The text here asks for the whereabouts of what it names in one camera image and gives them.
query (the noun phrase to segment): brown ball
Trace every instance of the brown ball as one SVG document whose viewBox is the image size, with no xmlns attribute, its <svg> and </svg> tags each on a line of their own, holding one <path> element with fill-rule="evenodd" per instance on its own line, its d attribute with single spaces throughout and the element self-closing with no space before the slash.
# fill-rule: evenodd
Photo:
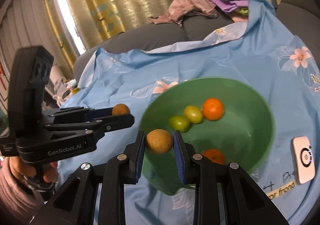
<svg viewBox="0 0 320 225">
<path fill-rule="evenodd" d="M 112 109 L 113 116 L 129 114 L 129 113 L 130 113 L 130 109 L 125 104 L 117 104 Z"/>
<path fill-rule="evenodd" d="M 173 139 L 166 130 L 156 129 L 147 135 L 146 146 L 155 154 L 164 154 L 171 150 Z"/>
</svg>

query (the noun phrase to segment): human hand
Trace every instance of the human hand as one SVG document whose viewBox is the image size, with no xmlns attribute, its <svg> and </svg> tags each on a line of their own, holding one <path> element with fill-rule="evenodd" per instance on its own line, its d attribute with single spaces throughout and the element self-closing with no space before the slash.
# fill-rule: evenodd
<svg viewBox="0 0 320 225">
<path fill-rule="evenodd" d="M 56 183 L 59 177 L 57 170 L 58 163 L 50 163 L 50 166 L 51 168 L 44 172 L 43 180 L 47 183 Z M 12 175 L 22 183 L 24 183 L 24 176 L 32 177 L 37 173 L 33 166 L 24 163 L 18 156 L 9 157 L 9 168 Z"/>
</svg>

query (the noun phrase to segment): sleeve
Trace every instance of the sleeve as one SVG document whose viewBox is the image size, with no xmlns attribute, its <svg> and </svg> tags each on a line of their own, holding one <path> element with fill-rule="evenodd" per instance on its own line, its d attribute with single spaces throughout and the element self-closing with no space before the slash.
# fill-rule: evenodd
<svg viewBox="0 0 320 225">
<path fill-rule="evenodd" d="M 11 215 L 10 220 L 15 219 L 21 225 L 29 224 L 43 205 L 40 193 L 30 195 L 18 185 L 9 169 L 9 158 L 4 160 L 0 170 L 0 201 L 0 220 Z"/>
</svg>

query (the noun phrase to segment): pink flower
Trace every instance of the pink flower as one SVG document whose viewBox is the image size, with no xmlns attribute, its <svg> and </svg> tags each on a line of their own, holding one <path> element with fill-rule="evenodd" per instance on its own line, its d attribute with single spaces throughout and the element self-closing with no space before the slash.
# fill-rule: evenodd
<svg viewBox="0 0 320 225">
<path fill-rule="evenodd" d="M 309 49 L 307 47 L 302 47 L 301 49 L 295 49 L 293 55 L 290 56 L 291 60 L 295 60 L 294 66 L 298 68 L 300 64 L 302 67 L 308 67 L 308 62 L 306 61 L 307 58 L 311 58 L 310 53 L 308 53 Z"/>
<path fill-rule="evenodd" d="M 164 82 L 158 80 L 158 81 L 157 81 L 157 84 L 158 84 L 158 85 L 161 85 L 161 86 L 155 87 L 155 89 L 153 90 L 153 93 L 157 93 L 157 94 L 158 94 L 158 93 L 162 93 L 162 92 L 166 91 L 167 89 L 169 89 L 169 88 L 171 88 L 172 86 L 177 85 L 177 84 L 179 84 L 179 83 L 176 82 L 176 81 L 174 81 L 174 82 L 172 82 L 172 83 L 170 83 L 170 84 L 168 85 L 168 84 L 165 84 Z"/>
</svg>

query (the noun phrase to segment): light blue tablecloth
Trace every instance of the light blue tablecloth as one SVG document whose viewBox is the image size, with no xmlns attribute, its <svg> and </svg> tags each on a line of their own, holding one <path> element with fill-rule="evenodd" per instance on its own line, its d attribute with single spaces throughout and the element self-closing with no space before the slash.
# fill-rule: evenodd
<svg viewBox="0 0 320 225">
<path fill-rule="evenodd" d="M 59 162 L 63 183 L 83 162 L 105 163 L 134 142 L 141 116 L 158 88 L 205 76 L 240 80 L 255 88 L 270 105 L 276 134 L 269 157 L 252 174 L 291 225 L 299 225 L 320 194 L 319 131 L 320 75 L 305 44 L 275 17 L 266 0 L 250 0 L 249 22 L 211 33 L 204 41 L 185 42 L 150 52 L 132 50 L 109 54 L 99 49 L 88 63 L 79 85 L 85 87 L 65 107 L 112 107 L 125 103 L 135 117 L 130 129 L 108 133 L 94 152 Z M 316 177 L 292 184 L 292 138 L 307 136 L 316 160 Z M 127 224 L 191 224 L 194 192 L 174 196 L 155 190 L 145 179 L 125 187 Z"/>
</svg>

